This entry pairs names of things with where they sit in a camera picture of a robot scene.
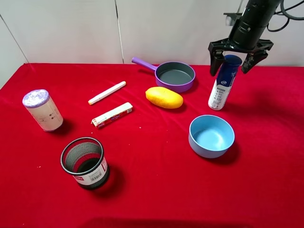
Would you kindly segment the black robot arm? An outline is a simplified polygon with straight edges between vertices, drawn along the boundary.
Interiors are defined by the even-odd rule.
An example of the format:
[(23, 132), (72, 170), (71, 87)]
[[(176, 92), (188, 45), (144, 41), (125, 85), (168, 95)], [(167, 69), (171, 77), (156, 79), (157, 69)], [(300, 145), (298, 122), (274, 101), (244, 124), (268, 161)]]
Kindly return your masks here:
[(272, 41), (261, 39), (280, 1), (250, 0), (244, 12), (236, 14), (236, 21), (228, 38), (210, 42), (210, 74), (215, 76), (225, 58), (224, 51), (246, 53), (241, 70), (248, 73), (257, 63), (266, 59), (267, 51), (274, 45)]

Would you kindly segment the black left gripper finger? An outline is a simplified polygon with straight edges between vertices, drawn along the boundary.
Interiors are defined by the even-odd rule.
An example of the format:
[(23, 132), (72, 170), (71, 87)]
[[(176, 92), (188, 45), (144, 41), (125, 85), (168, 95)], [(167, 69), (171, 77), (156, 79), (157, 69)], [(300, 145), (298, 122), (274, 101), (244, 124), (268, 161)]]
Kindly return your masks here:
[(268, 57), (266, 50), (258, 50), (254, 53), (248, 53), (242, 65), (242, 72), (248, 73), (256, 64)]

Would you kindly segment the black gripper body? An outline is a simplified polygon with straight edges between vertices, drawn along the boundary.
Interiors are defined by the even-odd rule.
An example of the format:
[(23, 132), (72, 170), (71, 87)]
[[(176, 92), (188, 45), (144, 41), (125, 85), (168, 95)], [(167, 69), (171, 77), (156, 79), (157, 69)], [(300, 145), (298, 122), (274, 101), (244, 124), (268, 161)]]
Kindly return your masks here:
[(267, 39), (259, 39), (253, 48), (242, 47), (228, 38), (210, 42), (208, 51), (211, 55), (217, 55), (218, 52), (232, 51), (238, 53), (254, 53), (260, 50), (270, 50), (273, 47), (273, 42)]

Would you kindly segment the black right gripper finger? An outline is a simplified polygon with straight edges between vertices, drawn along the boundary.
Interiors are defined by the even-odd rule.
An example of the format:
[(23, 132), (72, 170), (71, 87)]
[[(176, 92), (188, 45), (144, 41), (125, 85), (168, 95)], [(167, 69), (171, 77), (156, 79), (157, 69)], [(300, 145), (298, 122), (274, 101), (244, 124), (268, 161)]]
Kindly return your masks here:
[(210, 53), (210, 74), (215, 76), (223, 62), (225, 57), (223, 55), (223, 50), (214, 50)]

